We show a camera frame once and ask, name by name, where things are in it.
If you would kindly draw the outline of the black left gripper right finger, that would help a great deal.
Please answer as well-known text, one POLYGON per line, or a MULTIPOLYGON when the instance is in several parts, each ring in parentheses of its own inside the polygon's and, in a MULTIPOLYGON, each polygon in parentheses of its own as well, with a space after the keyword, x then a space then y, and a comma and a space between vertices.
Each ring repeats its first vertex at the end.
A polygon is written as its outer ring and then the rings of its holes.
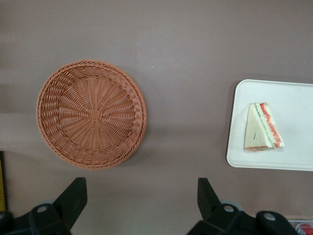
POLYGON ((221 203, 206 178, 198 179, 197 203, 202 216, 189 235, 239 235, 241 211, 234 205, 221 203))

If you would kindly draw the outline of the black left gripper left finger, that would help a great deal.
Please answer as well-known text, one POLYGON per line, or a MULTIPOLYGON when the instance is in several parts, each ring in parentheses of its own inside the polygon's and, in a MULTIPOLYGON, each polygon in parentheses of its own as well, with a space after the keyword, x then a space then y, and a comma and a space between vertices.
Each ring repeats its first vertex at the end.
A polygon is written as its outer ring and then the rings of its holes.
POLYGON ((32 235, 70 235, 87 204, 86 178, 76 178, 52 203, 40 204, 28 213, 32 235))

